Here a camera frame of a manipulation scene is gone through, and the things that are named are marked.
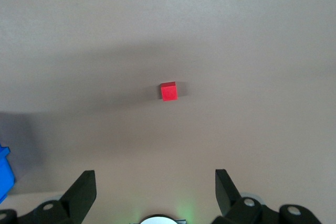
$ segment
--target blue object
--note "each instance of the blue object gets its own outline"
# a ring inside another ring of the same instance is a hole
[[[7,193],[14,186],[14,174],[6,159],[10,153],[8,147],[0,145],[0,203],[7,197]]]

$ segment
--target cube top face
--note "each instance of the cube top face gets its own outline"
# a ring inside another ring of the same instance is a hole
[[[162,100],[164,102],[177,100],[176,82],[166,82],[161,84]]]

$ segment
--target red cube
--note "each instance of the red cube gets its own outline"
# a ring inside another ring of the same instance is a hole
[[[164,102],[177,100],[176,82],[173,81],[161,84],[161,93]]]

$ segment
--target silver screw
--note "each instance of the silver screw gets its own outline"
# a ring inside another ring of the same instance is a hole
[[[7,214],[0,214],[0,220],[3,220],[7,217]]]
[[[292,215],[301,215],[300,210],[297,207],[288,207],[287,210],[292,214]]]
[[[46,211],[46,210],[49,210],[53,207],[53,204],[49,203],[49,204],[46,204],[44,207],[43,207],[43,210]]]
[[[254,203],[254,201],[252,199],[245,199],[244,203],[248,207],[254,207],[255,206],[255,203]]]

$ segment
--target black bracket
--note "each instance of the black bracket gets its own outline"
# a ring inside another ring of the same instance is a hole
[[[81,224],[96,196],[94,171],[87,170],[60,200],[44,202],[21,217],[12,209],[0,210],[0,224]]]
[[[279,212],[251,198],[242,198],[227,171],[216,170],[216,198],[223,216],[212,224],[321,224],[307,208],[283,205]]]

